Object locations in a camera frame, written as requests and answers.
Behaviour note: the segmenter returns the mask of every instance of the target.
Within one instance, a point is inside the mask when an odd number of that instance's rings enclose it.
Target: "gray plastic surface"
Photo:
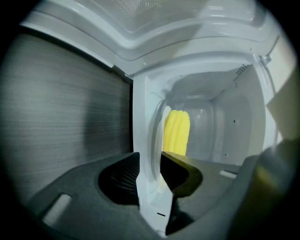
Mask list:
[[[103,159],[70,170],[37,193],[29,202],[28,208],[34,215],[42,218],[58,196],[65,193],[72,196],[72,201],[53,225],[55,230],[64,235],[81,240],[159,239],[144,221],[137,206],[115,204],[98,187],[100,172],[131,154]],[[238,167],[183,156],[178,156],[178,159],[198,167],[203,173],[205,184],[192,196],[179,199],[180,210],[199,219],[169,238],[224,238],[247,190],[255,161],[246,159],[237,179],[230,185],[232,180],[220,176],[219,171],[237,171]]]

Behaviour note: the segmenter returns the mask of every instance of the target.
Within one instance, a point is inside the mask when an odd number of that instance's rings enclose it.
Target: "gray wall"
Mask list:
[[[129,85],[20,34],[0,70],[0,138],[22,203],[67,170],[129,152]]]

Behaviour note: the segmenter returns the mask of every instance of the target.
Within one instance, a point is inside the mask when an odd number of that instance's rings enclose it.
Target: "dark plastic piece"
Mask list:
[[[201,172],[170,155],[162,154],[160,171],[175,197],[191,195],[202,182]],[[134,153],[99,175],[101,191],[114,203],[139,205],[136,178],[140,172],[140,154]]]
[[[105,168],[99,175],[102,192],[114,203],[139,205],[136,178],[140,172],[140,154],[131,156]]]
[[[180,229],[186,227],[187,225],[194,222],[194,219],[187,213],[180,210],[177,203],[177,199],[174,198],[172,202],[171,214],[169,218],[168,225],[165,230],[165,234],[169,235],[179,231]]]
[[[203,180],[199,169],[165,152],[161,155],[160,172],[174,197],[190,196]]]

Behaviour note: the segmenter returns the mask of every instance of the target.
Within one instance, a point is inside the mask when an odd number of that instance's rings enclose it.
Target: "vent grille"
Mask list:
[[[243,64],[243,65],[236,71],[237,76],[236,76],[236,78],[234,79],[234,81],[237,80],[237,79],[239,78],[239,76],[240,76],[240,75],[241,75],[248,67],[249,67],[249,65]]]
[[[135,18],[143,12],[166,2],[168,0],[112,0],[112,3],[129,18]]]

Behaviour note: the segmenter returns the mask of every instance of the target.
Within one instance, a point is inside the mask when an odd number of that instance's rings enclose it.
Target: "yellow corn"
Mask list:
[[[187,152],[189,129],[190,121],[188,113],[172,110],[165,119],[164,151],[185,156]]]

